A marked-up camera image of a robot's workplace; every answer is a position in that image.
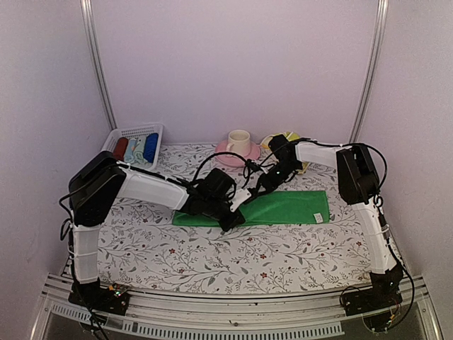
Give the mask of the green microfibre towel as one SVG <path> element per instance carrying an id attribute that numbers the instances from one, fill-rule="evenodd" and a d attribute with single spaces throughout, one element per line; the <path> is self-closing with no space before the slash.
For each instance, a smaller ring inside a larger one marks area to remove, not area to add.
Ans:
<path id="1" fill-rule="evenodd" d="M 241 205 L 246 221 L 237 227 L 254 225 L 322 224 L 330 220 L 327 195 L 324 191 L 275 191 Z M 187 227 L 220 227 L 203 215 L 187 215 L 183 207 L 173 216 L 173 225 Z"/>

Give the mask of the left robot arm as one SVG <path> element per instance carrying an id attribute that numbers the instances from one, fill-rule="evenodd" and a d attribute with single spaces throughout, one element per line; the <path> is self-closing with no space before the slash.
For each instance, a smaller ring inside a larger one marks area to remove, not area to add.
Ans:
<path id="1" fill-rule="evenodd" d="M 170 178 L 118 161 L 102 151 L 69 182 L 72 213 L 73 273 L 78 296 L 89 307 L 100 307 L 105 292 L 98 280 L 98 237 L 113 203 L 121 198 L 162 205 L 186 215 L 203 215 L 225 232 L 245 222 L 239 207 L 251 197 L 220 169 L 205 178 Z"/>

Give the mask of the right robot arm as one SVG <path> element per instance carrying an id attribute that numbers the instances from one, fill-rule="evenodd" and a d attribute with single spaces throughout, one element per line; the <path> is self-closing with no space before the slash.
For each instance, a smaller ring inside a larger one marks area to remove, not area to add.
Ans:
<path id="1" fill-rule="evenodd" d="M 290 141 L 283 134 L 272 136 L 268 148 L 277 163 L 260 175 L 250 190 L 253 198 L 275 191 L 304 162 L 336 169 L 339 195 L 355 212 L 370 254 L 372 288 L 366 303 L 382 308 L 397 290 L 403 266 L 390 247 L 389 226 L 378 203 L 382 181 L 369 153 L 374 148 L 363 143 L 325 144 L 305 137 Z"/>

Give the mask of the yellow patterned towel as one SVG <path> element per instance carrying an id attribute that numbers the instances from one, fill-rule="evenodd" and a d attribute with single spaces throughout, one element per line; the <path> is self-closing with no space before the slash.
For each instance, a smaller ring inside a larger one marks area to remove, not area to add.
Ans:
<path id="1" fill-rule="evenodd" d="M 277 135 L 284 135 L 288 141 L 294 141 L 294 140 L 300 138 L 300 136 L 295 132 L 279 132 L 277 134 L 272 134 L 272 135 L 268 135 L 268 136 L 264 137 L 260 143 L 260 146 L 264 149 L 270 149 L 269 143 L 270 143 L 271 139 Z M 309 168 L 309 165 L 310 165 L 309 162 L 304 161 L 302 163 L 302 169 L 298 169 L 297 174 L 298 175 L 305 174 L 307 169 Z"/>

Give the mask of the cream ceramic mug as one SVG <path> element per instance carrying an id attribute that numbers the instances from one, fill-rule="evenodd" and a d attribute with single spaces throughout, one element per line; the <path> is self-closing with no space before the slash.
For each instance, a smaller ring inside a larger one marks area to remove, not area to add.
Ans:
<path id="1" fill-rule="evenodd" d="M 233 152 L 241 156 L 246 156 L 251 150 L 251 136 L 245 130 L 233 130 L 228 135 L 226 144 L 227 152 Z"/>

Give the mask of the pale green rolled towel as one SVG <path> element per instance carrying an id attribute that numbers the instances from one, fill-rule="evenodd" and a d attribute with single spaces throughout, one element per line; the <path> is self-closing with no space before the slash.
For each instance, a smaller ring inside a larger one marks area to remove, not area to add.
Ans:
<path id="1" fill-rule="evenodd" d="M 146 135 L 139 136 L 134 147 L 133 151 L 134 160 L 138 164 L 144 164 L 146 162 L 146 159 L 144 158 L 144 147 L 146 143 L 146 138 L 147 138 Z"/>

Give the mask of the light blue rolled towel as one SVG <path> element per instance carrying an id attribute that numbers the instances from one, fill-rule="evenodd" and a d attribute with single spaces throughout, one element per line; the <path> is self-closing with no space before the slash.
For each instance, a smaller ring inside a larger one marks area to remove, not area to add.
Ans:
<path id="1" fill-rule="evenodd" d="M 130 138 L 128 139 L 128 143 L 126 146 L 126 150 L 123 156 L 123 160 L 125 163 L 134 163 L 136 162 L 136 157 L 135 157 L 135 147 L 137 145 L 137 138 Z"/>

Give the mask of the white plastic basket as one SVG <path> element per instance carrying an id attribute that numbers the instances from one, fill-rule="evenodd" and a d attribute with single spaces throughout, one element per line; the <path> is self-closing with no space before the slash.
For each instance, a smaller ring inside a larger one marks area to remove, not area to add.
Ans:
<path id="1" fill-rule="evenodd" d="M 117 142 L 125 138 L 126 146 L 123 154 L 126 160 L 130 160 L 133 166 L 145 170 L 154 170 L 159 159 L 164 125 L 161 123 L 148 123 L 138 127 L 117 128 L 107 136 L 101 150 L 114 152 Z M 146 144 L 150 145 L 149 151 L 154 155 L 152 161 L 144 158 L 147 153 Z"/>

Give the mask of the dark red rolled towel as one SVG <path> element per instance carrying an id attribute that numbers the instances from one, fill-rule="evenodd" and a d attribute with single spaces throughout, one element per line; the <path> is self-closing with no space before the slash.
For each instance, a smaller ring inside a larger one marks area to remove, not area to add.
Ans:
<path id="1" fill-rule="evenodd" d="M 123 161 L 124 155 L 129 144 L 129 140 L 126 137 L 121 137 L 116 142 L 115 148 L 113 150 L 113 156 L 116 160 Z"/>

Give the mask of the front aluminium rail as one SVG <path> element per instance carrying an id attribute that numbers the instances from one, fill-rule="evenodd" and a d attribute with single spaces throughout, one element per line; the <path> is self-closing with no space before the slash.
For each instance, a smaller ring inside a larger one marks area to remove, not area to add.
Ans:
<path id="1" fill-rule="evenodd" d="M 191 295 L 131 290 L 123 316 L 105 313 L 106 331 L 145 339 L 444 339 L 422 277 L 403 280 L 402 323 L 378 333 L 366 321 L 383 310 L 348 316 L 341 289 L 286 295 Z"/>

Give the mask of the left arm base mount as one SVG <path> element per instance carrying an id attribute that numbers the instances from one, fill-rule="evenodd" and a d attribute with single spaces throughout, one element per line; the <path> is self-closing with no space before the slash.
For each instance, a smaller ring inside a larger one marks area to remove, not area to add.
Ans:
<path id="1" fill-rule="evenodd" d="M 126 285 L 118 283 L 104 288 L 99 280 L 87 284 L 76 281 L 72 284 L 68 301 L 74 305 L 85 307 L 87 310 L 125 316 L 130 301 L 128 290 Z"/>

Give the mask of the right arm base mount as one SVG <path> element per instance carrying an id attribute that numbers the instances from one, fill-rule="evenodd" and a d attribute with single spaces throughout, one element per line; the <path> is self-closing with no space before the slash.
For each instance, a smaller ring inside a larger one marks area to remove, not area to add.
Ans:
<path id="1" fill-rule="evenodd" d="M 347 316 L 395 307 L 403 301 L 399 284 L 373 283 L 371 288 L 349 286 L 340 294 L 339 303 Z"/>

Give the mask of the right aluminium frame post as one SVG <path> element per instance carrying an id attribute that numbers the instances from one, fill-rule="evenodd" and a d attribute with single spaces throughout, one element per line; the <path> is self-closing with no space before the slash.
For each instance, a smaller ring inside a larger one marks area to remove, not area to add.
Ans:
<path id="1" fill-rule="evenodd" d="M 360 95 L 360 100 L 355 114 L 354 123 L 352 124 L 352 130 L 349 137 L 349 142 L 357 142 L 360 138 L 362 126 L 365 121 L 367 107 L 372 94 L 372 87 L 374 78 L 376 75 L 377 67 L 379 64 L 380 52 L 385 36 L 386 20 L 389 10 L 388 0 L 378 0 L 377 2 L 377 13 L 374 24 L 374 33 L 372 36 L 371 50 L 369 54 L 369 60 L 367 65 L 367 71 L 365 73 L 365 80 Z"/>

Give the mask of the aluminium frame post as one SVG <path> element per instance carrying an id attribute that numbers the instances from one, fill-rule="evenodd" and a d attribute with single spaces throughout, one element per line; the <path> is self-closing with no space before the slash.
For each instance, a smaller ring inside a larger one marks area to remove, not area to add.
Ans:
<path id="1" fill-rule="evenodd" d="M 355 114 L 354 123 L 352 124 L 352 130 L 349 137 L 349 142 L 357 142 L 360 138 L 362 126 L 365 121 L 367 107 L 372 94 L 372 87 L 374 78 L 376 75 L 377 67 L 379 64 L 380 52 L 385 36 L 386 20 L 389 10 L 388 0 L 378 0 L 377 2 L 377 13 L 374 24 L 374 33 L 372 36 L 371 50 L 369 54 L 369 60 L 367 65 L 367 71 L 365 73 L 365 80 L 360 95 L 360 100 Z"/>
<path id="2" fill-rule="evenodd" d="M 101 103 L 108 123 L 108 127 L 110 128 L 110 130 L 114 130 L 117 128 L 117 123 L 115 120 L 112 103 L 108 93 L 107 82 L 103 71 L 101 53 L 96 35 L 92 1 L 80 0 L 80 5 L 88 49 L 91 55 L 97 87 L 101 96 Z"/>

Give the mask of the left aluminium frame post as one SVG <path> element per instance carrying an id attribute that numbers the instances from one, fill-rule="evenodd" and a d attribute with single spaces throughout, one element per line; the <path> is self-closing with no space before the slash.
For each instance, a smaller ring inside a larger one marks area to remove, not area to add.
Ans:
<path id="1" fill-rule="evenodd" d="M 110 128 L 110 130 L 114 130 L 117 128 L 117 123 L 115 120 L 112 103 L 108 93 L 107 82 L 103 71 L 101 53 L 96 35 L 92 1 L 80 0 L 80 5 L 88 49 L 91 55 L 97 87 L 101 96 L 101 103 L 108 123 L 108 127 Z"/>

